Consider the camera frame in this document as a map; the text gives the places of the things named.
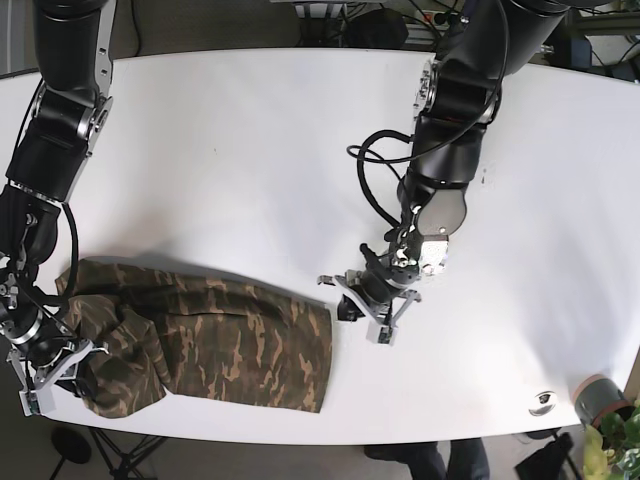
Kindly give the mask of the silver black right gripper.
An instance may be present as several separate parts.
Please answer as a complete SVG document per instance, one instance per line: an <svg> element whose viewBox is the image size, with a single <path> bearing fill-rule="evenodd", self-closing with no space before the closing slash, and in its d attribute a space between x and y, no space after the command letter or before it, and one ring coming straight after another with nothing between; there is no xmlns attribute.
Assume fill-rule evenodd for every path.
<svg viewBox="0 0 640 480"><path fill-rule="evenodd" d="M80 340L64 322L74 286L70 282L60 295L50 296L15 280L1 283L1 335L11 346L6 361L21 382L19 399L26 417L55 410L51 389L36 386L74 380L89 355L109 353L107 343Z"/></svg>

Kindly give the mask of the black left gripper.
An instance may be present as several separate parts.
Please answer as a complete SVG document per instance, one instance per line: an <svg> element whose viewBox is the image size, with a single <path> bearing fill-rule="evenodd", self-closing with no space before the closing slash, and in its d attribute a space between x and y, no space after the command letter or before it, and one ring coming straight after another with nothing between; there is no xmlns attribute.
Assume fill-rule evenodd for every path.
<svg viewBox="0 0 640 480"><path fill-rule="evenodd" d="M413 303L422 301L421 294L411 287L444 267L449 237L456 232L456 202L411 203L399 221L377 202L373 204L391 225L385 236L387 249L376 253L367 244L361 244L365 260L362 271L320 275L318 284L339 290L339 321L366 318L379 326L376 343L391 346L400 318ZM395 299L401 300L398 308L394 307Z"/></svg>

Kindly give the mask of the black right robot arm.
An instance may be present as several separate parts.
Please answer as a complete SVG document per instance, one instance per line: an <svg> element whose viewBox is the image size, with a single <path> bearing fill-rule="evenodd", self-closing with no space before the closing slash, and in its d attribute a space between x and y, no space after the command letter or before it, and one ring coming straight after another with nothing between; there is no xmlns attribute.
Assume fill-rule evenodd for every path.
<svg viewBox="0 0 640 480"><path fill-rule="evenodd" d="M1 192L1 335L21 383L27 416L53 411L59 386L90 397L96 381L89 359L105 343L81 337L65 317L79 271L79 238L69 206L75 183L92 156L113 99L110 43L113 1L37 1L34 36L41 79L23 117ZM67 283L57 294L36 284L52 255L58 218L71 236Z"/></svg>

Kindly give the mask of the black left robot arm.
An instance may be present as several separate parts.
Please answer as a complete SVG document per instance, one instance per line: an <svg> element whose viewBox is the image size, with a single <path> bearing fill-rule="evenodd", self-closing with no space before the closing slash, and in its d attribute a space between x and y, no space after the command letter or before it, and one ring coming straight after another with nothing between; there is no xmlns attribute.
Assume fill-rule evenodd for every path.
<svg viewBox="0 0 640 480"><path fill-rule="evenodd" d="M467 216L466 191L480 163L487 127L498 114L504 78L534 56L571 7L569 1L465 2L423 70L413 133L380 130L348 147L366 201L390 229L385 252L361 244L363 270L319 277L319 283L342 292L339 320L365 318L373 342L393 343L399 319L421 299L414 285L443 270L449 239ZM383 139L411 148L403 159L408 167L398 179L399 217L379 204L365 176L366 164L397 163L374 152L374 144Z"/></svg>

